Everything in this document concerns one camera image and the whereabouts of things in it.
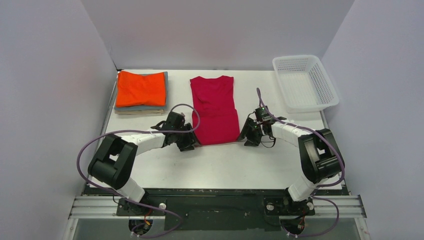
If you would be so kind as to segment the red t shirt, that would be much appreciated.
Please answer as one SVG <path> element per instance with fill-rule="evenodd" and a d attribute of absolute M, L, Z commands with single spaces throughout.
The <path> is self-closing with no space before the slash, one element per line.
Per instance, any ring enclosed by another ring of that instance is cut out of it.
<path fill-rule="evenodd" d="M 234 102 L 234 78 L 219 76 L 190 80 L 193 107 L 192 124 L 203 146 L 235 142 L 240 135 L 239 116 Z"/>

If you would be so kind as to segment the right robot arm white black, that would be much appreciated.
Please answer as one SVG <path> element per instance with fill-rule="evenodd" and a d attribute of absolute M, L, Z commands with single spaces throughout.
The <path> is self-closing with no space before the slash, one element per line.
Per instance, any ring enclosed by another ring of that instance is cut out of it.
<path fill-rule="evenodd" d="M 267 136 L 273 143 L 283 140 L 299 150 L 301 172 L 298 179 L 281 196 L 264 199 L 268 215 L 294 216 L 310 213 L 314 207 L 312 195 L 327 179 L 343 172 L 345 164 L 332 132 L 323 128 L 313 130 L 289 122 L 285 117 L 270 115 L 267 106 L 247 117 L 237 141 L 247 147 L 262 144 Z"/>

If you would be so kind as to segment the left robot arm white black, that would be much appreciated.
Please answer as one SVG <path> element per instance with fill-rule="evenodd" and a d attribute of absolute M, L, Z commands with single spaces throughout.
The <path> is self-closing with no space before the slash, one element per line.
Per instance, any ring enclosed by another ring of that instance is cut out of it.
<path fill-rule="evenodd" d="M 135 158 L 172 144 L 176 144 L 181 152 L 194 150 L 200 145 L 193 126 L 185 122 L 183 114 L 173 111 L 146 133 L 106 135 L 88 166 L 88 174 L 130 199 L 130 203 L 122 205 L 123 208 L 143 215 L 149 210 L 149 201 L 147 192 L 131 178 Z"/>

